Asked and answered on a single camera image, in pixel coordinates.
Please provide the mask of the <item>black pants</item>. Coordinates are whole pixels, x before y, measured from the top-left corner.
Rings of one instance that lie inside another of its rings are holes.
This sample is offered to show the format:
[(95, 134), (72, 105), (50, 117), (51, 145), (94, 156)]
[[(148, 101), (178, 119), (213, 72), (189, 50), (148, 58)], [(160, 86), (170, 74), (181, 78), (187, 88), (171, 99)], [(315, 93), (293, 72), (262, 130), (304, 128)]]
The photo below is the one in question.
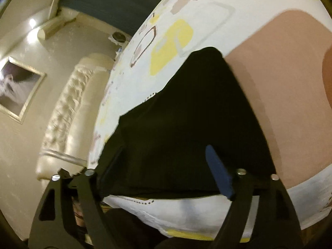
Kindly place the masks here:
[(270, 153), (229, 65), (213, 47), (191, 53), (155, 96), (119, 118), (97, 166), (97, 190), (110, 195), (180, 199), (219, 194), (206, 162)]

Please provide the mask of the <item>cream tufted headboard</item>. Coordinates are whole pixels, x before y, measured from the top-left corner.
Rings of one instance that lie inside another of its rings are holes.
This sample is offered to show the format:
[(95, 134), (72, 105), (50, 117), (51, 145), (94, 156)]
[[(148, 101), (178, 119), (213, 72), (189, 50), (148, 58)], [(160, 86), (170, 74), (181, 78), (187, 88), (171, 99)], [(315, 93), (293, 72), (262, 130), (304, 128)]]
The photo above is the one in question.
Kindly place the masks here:
[(60, 169), (71, 174), (88, 164), (95, 122), (114, 60), (91, 53), (75, 65), (52, 111), (36, 165), (40, 182)]

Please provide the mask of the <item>patterned white bed sheet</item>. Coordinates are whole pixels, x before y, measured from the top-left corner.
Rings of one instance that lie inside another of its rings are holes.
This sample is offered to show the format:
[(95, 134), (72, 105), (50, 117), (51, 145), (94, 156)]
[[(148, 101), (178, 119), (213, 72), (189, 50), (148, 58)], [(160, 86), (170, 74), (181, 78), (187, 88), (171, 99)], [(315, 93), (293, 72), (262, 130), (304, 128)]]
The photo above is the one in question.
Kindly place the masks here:
[(101, 199), (212, 241), (237, 180), (282, 183), (302, 230), (331, 212), (331, 18), (320, 0), (162, 0), (108, 80)]

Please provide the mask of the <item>framed wall picture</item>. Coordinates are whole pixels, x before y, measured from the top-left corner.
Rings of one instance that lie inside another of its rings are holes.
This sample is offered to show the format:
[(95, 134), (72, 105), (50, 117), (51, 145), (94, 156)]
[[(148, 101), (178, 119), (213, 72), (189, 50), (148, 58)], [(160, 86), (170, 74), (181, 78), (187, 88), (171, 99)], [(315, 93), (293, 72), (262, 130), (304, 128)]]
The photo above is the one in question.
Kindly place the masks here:
[(22, 123), (46, 74), (7, 56), (1, 60), (1, 112)]

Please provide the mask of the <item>white wall air conditioner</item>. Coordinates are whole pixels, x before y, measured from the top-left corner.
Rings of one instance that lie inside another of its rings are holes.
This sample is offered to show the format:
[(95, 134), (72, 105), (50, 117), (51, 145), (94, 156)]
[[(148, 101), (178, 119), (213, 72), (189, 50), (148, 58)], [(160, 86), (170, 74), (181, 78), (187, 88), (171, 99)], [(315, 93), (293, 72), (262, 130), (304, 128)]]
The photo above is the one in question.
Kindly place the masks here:
[(40, 26), (37, 38), (39, 40), (48, 40), (51, 36), (61, 30), (65, 25), (75, 21), (76, 18), (67, 19), (64, 16), (56, 16)]

